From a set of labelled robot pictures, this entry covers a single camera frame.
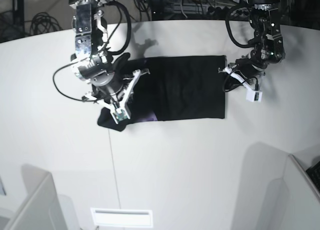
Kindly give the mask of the black T-shirt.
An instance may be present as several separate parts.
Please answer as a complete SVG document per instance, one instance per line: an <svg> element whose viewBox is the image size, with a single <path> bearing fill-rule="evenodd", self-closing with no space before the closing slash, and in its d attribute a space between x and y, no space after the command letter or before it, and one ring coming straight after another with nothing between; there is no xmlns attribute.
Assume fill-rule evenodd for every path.
<svg viewBox="0 0 320 230"><path fill-rule="evenodd" d="M225 117L226 97L222 90L225 56L154 57L130 60L121 69L128 75L149 69L134 87L128 104L129 120L116 124L109 109L102 108L97 124L122 132L127 125L150 121L174 121Z"/></svg>

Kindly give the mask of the white power strip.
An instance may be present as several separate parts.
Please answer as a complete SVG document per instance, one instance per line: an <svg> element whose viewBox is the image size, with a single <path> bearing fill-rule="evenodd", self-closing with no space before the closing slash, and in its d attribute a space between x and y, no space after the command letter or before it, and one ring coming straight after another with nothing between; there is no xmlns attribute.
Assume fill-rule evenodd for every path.
<svg viewBox="0 0 320 230"><path fill-rule="evenodd" d="M227 13L232 5L200 5L200 4L183 4L174 3L169 7L169 11L176 14L183 15L205 15L211 16L213 14L224 14Z"/></svg>

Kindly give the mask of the black keyboard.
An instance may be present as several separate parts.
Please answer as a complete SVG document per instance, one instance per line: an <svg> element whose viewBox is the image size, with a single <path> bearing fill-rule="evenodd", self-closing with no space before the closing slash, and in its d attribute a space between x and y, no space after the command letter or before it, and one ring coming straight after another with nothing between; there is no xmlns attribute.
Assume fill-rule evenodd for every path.
<svg viewBox="0 0 320 230"><path fill-rule="evenodd" d="M315 187L320 190L320 162L318 162L315 166L307 169L306 173Z"/></svg>

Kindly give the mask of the white partition right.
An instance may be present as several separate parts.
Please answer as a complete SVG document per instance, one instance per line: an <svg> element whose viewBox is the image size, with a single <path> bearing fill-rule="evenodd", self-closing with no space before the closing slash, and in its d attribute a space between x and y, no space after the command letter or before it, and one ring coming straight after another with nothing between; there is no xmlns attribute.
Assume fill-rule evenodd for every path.
<svg viewBox="0 0 320 230"><path fill-rule="evenodd" d="M319 229L320 194L293 155L281 178L270 182L259 229Z"/></svg>

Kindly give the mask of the white partition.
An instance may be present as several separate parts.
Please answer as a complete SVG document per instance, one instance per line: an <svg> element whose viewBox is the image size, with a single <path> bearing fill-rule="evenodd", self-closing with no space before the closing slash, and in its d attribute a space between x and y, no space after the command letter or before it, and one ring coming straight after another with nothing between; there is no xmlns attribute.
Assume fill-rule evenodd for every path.
<svg viewBox="0 0 320 230"><path fill-rule="evenodd" d="M319 229L320 194L293 155L281 178L270 182L259 229Z"/></svg>
<svg viewBox="0 0 320 230"><path fill-rule="evenodd" d="M68 229L51 172L24 164L27 196L16 211L0 209L1 229Z"/></svg>

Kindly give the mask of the white partition left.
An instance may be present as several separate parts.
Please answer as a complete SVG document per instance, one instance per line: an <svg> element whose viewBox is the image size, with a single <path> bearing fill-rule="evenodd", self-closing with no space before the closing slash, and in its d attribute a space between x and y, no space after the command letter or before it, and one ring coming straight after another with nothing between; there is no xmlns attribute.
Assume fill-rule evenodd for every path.
<svg viewBox="0 0 320 230"><path fill-rule="evenodd" d="M51 172L24 164L27 196L16 211L0 209L1 229L68 229Z"/></svg>

